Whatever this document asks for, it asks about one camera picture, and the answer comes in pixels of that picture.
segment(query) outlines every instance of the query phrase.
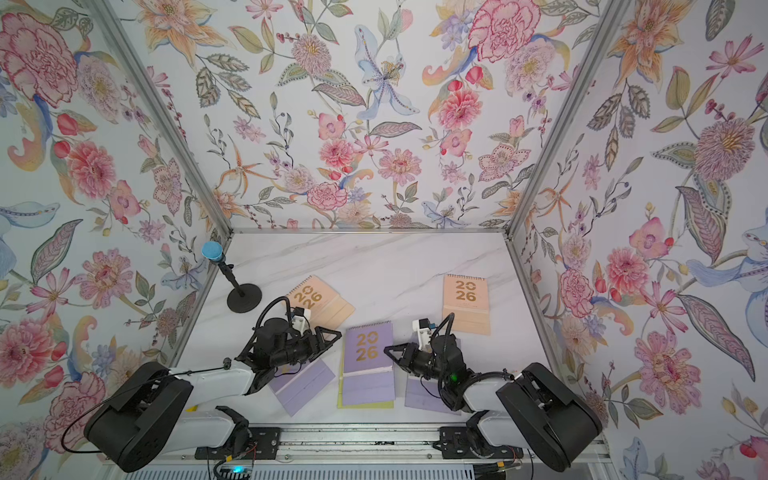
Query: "green leaf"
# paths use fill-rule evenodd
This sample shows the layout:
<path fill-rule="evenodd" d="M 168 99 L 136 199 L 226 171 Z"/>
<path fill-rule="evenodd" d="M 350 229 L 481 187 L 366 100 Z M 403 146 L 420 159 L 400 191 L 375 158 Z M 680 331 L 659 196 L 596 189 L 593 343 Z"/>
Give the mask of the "green leaf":
<path fill-rule="evenodd" d="M 594 30 L 596 29 L 597 24 L 588 26 L 582 33 L 578 34 L 578 37 L 576 37 L 576 40 L 574 40 L 574 44 L 571 48 L 576 48 L 576 45 L 582 44 L 586 41 L 590 41 L 592 37 L 594 37 Z"/>
<path fill-rule="evenodd" d="M 325 38 L 327 41 L 332 41 L 337 45 L 339 44 L 339 42 L 336 41 L 336 36 L 333 34 L 333 30 L 331 30 L 331 27 L 329 27 L 327 23 L 316 24 L 315 31 L 318 35 Z"/>
<path fill-rule="evenodd" d="M 735 0 L 712 0 L 707 9 L 705 38 L 712 41 L 723 28 L 728 25 L 733 11 L 736 9 Z"/>
<path fill-rule="evenodd" d="M 78 23 L 79 15 L 71 8 L 61 7 L 54 13 L 50 26 L 61 31 L 71 30 Z"/>
<path fill-rule="evenodd" d="M 47 239 L 32 254 L 30 273 L 32 282 L 37 285 L 38 280 L 48 272 L 59 266 L 69 252 L 74 237 L 74 229 L 82 219 L 72 220 L 61 225 L 53 236 Z"/>
<path fill-rule="evenodd" d="M 259 37 L 251 30 L 245 27 L 232 26 L 230 31 L 235 34 L 237 41 L 250 53 L 259 54 L 264 51 L 264 46 Z"/>
<path fill-rule="evenodd" d="M 679 110 L 688 99 L 690 92 L 690 76 L 680 67 L 672 69 L 672 78 L 667 86 L 667 106 L 672 110 Z"/>
<path fill-rule="evenodd" d="M 648 402 L 646 399 L 632 399 L 627 402 L 627 406 L 635 415 L 643 420 L 651 420 L 663 415 L 659 409 L 654 407 L 654 405 L 651 402 Z"/>
<path fill-rule="evenodd" d="M 506 181 L 500 181 L 496 184 L 491 185 L 490 187 L 486 188 L 482 191 L 482 194 L 480 194 L 480 197 L 485 199 L 490 197 L 491 195 L 495 194 L 499 190 L 501 190 L 504 187 L 509 187 L 509 182 Z"/>
<path fill-rule="evenodd" d="M 668 131 L 674 130 L 677 125 L 683 122 L 683 120 L 685 120 L 685 117 L 673 115 L 672 117 L 663 119 L 657 126 L 651 128 L 650 131 L 654 131 L 658 134 L 666 134 Z"/>
<path fill-rule="evenodd" d="M 307 78 L 310 76 L 304 70 L 304 67 L 297 63 L 292 63 L 286 67 L 285 70 L 283 70 L 283 73 L 280 75 L 280 80 L 277 81 L 277 84 L 282 87 L 283 85 L 289 84 L 292 81 L 295 80 L 301 80 L 303 78 Z"/>
<path fill-rule="evenodd" d="M 661 160 L 667 160 L 678 167 L 689 170 L 696 165 L 694 154 L 696 153 L 696 144 L 689 141 L 667 145 L 659 151 L 650 154 Z"/>
<path fill-rule="evenodd" d="M 149 296 L 149 282 L 136 270 L 136 292 L 144 298 Z"/>
<path fill-rule="evenodd" d="M 331 5 L 328 7 L 328 12 L 333 13 L 334 17 L 343 17 L 344 15 L 351 15 L 352 9 L 346 5 Z"/>
<path fill-rule="evenodd" d="M 552 2 L 541 5 L 541 13 L 551 17 L 558 17 L 560 15 L 565 15 L 566 13 L 571 13 L 576 8 L 578 8 L 578 5 L 574 0 L 553 0 Z"/>
<path fill-rule="evenodd" d="M 419 188 L 419 182 L 413 182 L 406 188 L 406 198 L 415 197 L 416 190 Z"/>
<path fill-rule="evenodd" d="M 715 80 L 717 80 L 719 75 L 720 74 L 712 75 L 707 80 L 705 80 L 704 83 L 699 86 L 699 88 L 696 89 L 694 96 L 690 98 L 688 111 L 685 113 L 686 117 L 690 117 L 692 113 L 694 113 L 699 109 L 699 107 L 701 107 L 701 105 L 703 105 L 707 97 L 710 96 L 710 89 L 712 88 L 712 85 L 715 83 Z"/>

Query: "round black stand base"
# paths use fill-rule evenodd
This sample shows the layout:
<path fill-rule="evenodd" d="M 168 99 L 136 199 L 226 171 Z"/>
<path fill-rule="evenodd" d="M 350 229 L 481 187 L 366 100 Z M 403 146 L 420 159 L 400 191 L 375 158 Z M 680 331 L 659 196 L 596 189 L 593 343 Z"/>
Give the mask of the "round black stand base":
<path fill-rule="evenodd" d="M 237 290 L 232 290 L 227 297 L 227 306 L 235 313 L 250 312 L 261 302 L 261 288 L 252 283 L 240 285 L 245 296 L 240 296 Z"/>

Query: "floral wallpaper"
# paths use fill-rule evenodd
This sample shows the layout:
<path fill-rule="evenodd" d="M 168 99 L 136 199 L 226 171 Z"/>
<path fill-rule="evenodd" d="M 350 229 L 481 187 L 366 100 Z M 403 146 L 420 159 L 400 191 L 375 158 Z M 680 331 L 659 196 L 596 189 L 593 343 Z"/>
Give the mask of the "floral wallpaper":
<path fill-rule="evenodd" d="M 217 233 L 145 109 L 79 2 L 0 2 L 2 480 L 93 475 L 64 430 L 169 360 L 207 275 Z"/>
<path fill-rule="evenodd" d="M 767 15 L 634 0 L 512 238 L 626 480 L 768 478 Z"/>
<path fill-rule="evenodd" d="M 601 13 L 600 0 L 111 4 L 167 72 L 156 84 L 236 229 L 502 228 Z"/>

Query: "peach desk calendar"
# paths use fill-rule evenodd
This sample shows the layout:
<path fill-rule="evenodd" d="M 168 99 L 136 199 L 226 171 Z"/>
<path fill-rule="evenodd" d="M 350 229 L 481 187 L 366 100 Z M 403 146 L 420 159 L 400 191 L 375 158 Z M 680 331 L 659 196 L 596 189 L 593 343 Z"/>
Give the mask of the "peach desk calendar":
<path fill-rule="evenodd" d="M 291 306 L 301 306 L 311 313 L 310 325 L 336 330 L 355 312 L 338 292 L 327 283 L 312 275 L 288 293 Z"/>
<path fill-rule="evenodd" d="M 455 314 L 453 330 L 491 335 L 488 281 L 476 276 L 448 274 L 443 280 L 442 317 Z"/>

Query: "white marble table surface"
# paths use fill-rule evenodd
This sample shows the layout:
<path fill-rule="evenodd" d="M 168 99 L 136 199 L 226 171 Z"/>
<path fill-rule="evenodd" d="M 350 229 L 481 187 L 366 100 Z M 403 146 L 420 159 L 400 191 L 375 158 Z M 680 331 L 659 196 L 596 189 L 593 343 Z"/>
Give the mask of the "white marble table surface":
<path fill-rule="evenodd" d="M 328 283 L 356 311 L 339 328 L 390 320 L 395 343 L 409 341 L 414 319 L 439 323 L 445 273 L 488 280 L 491 336 L 456 332 L 467 366 L 476 372 L 547 365 L 541 340 L 500 233 L 276 233 L 238 234 L 227 261 L 241 283 L 260 286 L 264 298 L 252 312 L 227 308 L 231 286 L 216 279 L 180 359 L 184 368 L 205 368 L 235 357 L 245 346 L 263 307 L 309 275 Z M 270 316 L 281 315 L 281 303 Z M 227 405 L 251 423 L 461 422 L 468 418 L 403 405 L 407 374 L 396 368 L 394 409 L 338 409 L 343 338 L 320 357 L 336 374 L 326 388 L 291 417 L 269 388 L 200 406 Z"/>

